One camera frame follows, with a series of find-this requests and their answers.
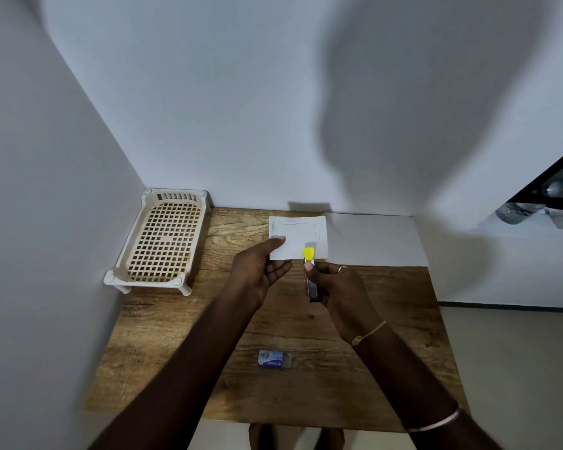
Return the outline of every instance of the hand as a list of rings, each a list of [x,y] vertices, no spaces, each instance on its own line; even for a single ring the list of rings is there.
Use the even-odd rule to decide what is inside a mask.
[[[282,246],[285,241],[286,238],[270,238],[236,254],[225,289],[247,299],[254,299],[257,309],[260,308],[269,287],[292,268],[289,260],[269,260],[271,251]]]
[[[321,303],[330,312],[340,338],[349,344],[382,323],[373,307],[361,276],[348,268],[316,262],[304,264],[307,278],[317,284]]]

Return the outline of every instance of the yellow thread bracelet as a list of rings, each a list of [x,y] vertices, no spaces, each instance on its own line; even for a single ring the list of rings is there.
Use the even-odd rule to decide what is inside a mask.
[[[373,335],[376,331],[378,331],[379,329],[381,329],[385,324],[386,324],[386,321],[384,320],[381,324],[379,324],[378,326],[376,326],[373,330],[371,330],[371,331],[370,331],[369,333],[367,333],[365,336],[363,336],[363,337],[355,337],[355,338],[353,339],[353,343],[351,344],[351,347],[354,348],[355,346],[358,346],[362,340],[364,340],[364,339],[367,338],[368,336]]]

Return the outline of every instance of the yellow object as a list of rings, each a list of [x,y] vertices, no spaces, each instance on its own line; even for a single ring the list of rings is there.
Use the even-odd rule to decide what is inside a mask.
[[[378,326],[376,326],[373,330],[371,330],[369,333],[367,333],[365,336],[363,337],[355,337],[353,339],[353,343],[351,344],[351,347],[355,347],[358,346],[360,344],[360,342],[362,340],[364,340],[365,338],[367,338],[368,336],[373,335],[376,331],[378,331],[379,329],[381,329],[384,325],[386,324],[386,321],[384,320],[381,324],[379,324]]]
[[[315,258],[315,248],[303,248],[302,254],[305,260],[311,262]]]

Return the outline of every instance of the wood grain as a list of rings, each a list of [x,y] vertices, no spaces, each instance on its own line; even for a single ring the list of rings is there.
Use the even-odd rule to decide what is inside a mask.
[[[215,208],[195,258],[193,293],[136,287],[126,297],[84,409],[124,408],[167,362],[227,278],[233,256],[268,237],[270,215],[316,213]],[[353,267],[376,309],[467,408],[428,269]],[[259,349],[292,368],[259,367]],[[327,311],[309,304],[300,262],[277,284],[217,382],[203,416],[244,423],[403,431],[375,380],[340,340]]]

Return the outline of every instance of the forearm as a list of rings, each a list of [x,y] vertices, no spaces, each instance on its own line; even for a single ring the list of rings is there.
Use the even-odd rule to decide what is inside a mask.
[[[457,401],[390,326],[365,338],[355,351],[405,428],[437,423],[457,409]],[[411,439],[418,449],[500,448],[465,412],[448,425],[414,432]]]
[[[91,448],[186,448],[256,309],[240,293],[221,291],[165,367]]]

